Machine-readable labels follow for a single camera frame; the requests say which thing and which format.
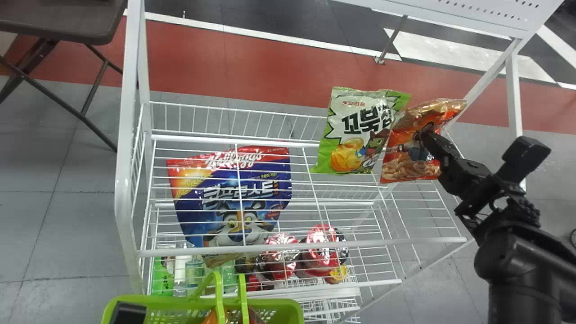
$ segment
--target basket handle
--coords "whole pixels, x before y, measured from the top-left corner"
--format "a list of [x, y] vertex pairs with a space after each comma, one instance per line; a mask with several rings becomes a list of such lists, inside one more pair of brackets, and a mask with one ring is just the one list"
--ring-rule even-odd
[[226, 323], [226, 313], [224, 312], [224, 303], [222, 302], [222, 295], [224, 294], [224, 287], [222, 285], [222, 276], [218, 271], [212, 271], [204, 280], [198, 285], [198, 288], [194, 291], [194, 293], [186, 298], [187, 302], [191, 302], [196, 299], [200, 299], [200, 295], [202, 291], [206, 289], [208, 285], [214, 282], [214, 286], [216, 288], [216, 297], [214, 298], [216, 302], [216, 317], [218, 319], [218, 324]]
[[238, 299], [240, 301], [240, 310], [242, 311], [242, 324], [249, 324], [248, 315], [248, 297], [246, 296], [246, 277], [244, 273], [238, 275]]

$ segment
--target white wire grid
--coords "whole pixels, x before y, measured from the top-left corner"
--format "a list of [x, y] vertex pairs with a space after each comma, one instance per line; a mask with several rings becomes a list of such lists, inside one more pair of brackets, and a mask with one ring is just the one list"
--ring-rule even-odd
[[[158, 102], [151, 102], [150, 106], [153, 127], [148, 149], [152, 163], [145, 162], [151, 165], [147, 179], [140, 180], [146, 156], [142, 114], [135, 127], [132, 161], [133, 197], [139, 197], [139, 181], [146, 181], [148, 186], [141, 251], [186, 244], [176, 217], [166, 160], [237, 150], [247, 144], [289, 147], [292, 197], [274, 232], [287, 232], [301, 240], [314, 225], [327, 224], [337, 228], [351, 246], [346, 261], [348, 277], [343, 283], [329, 285], [322, 278], [291, 276], [275, 282], [274, 290], [252, 292], [251, 297], [290, 297], [301, 303], [307, 321], [334, 322], [346, 312], [361, 308], [363, 300], [377, 297], [376, 286], [399, 284], [410, 265], [434, 257], [445, 248], [446, 242], [465, 241], [432, 181], [381, 185], [381, 161], [372, 174], [366, 175], [309, 172], [317, 160], [325, 116]], [[325, 110], [312, 112], [325, 114]], [[242, 193], [239, 192], [238, 198], [242, 199]], [[134, 198], [133, 216], [142, 217], [134, 215], [136, 209]], [[244, 223], [236, 223], [244, 229]], [[384, 242], [393, 239], [404, 239], [403, 243], [408, 244]], [[353, 242], [359, 241], [376, 243], [354, 247]], [[245, 239], [236, 250], [243, 247], [247, 247]], [[162, 251], [163, 255], [170, 255], [169, 249]], [[152, 293], [152, 264], [153, 258], [140, 259], [147, 293]], [[347, 321], [355, 323], [358, 318]]]

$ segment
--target table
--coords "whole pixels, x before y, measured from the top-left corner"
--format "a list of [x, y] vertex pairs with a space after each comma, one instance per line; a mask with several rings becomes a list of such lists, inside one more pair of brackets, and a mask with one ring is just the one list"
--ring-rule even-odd
[[[94, 48], [94, 45], [105, 45], [112, 40], [125, 7], [126, 0], [0, 1], [0, 31], [32, 35], [39, 38], [16, 64], [8, 62], [0, 55], [0, 65], [6, 66], [12, 72], [8, 82], [0, 89], [0, 103], [22, 81], [26, 81], [81, 120], [116, 152], [116, 144], [86, 117], [86, 113], [106, 68], [111, 67], [122, 74], [122, 69], [104, 57]], [[42, 63], [60, 41], [82, 43], [103, 62], [80, 110], [67, 104], [42, 84], [29, 77], [29, 74]]]

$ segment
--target white pegboard panel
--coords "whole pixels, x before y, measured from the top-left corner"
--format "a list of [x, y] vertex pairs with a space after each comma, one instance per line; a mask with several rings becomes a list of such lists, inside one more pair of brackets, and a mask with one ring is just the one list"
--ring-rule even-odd
[[337, 0], [518, 38], [531, 36], [562, 0]]

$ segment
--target gray tile floor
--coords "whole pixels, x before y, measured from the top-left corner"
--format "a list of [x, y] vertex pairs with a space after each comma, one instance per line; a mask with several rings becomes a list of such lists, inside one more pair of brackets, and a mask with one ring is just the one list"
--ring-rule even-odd
[[[0, 77], [0, 85], [5, 82]], [[43, 81], [77, 107], [90, 86]], [[117, 137], [118, 88], [100, 87], [89, 116]], [[311, 113], [311, 108], [174, 93], [156, 100]], [[575, 136], [528, 131], [553, 148], [528, 179], [546, 230], [566, 238], [573, 210]], [[507, 129], [456, 124], [470, 159], [495, 170]], [[113, 214], [115, 155], [83, 125], [27, 85], [0, 105], [0, 323], [99, 323], [107, 301], [130, 293]], [[446, 197], [449, 206], [455, 202]], [[487, 285], [475, 246], [421, 273], [361, 314], [365, 323], [485, 323]]]

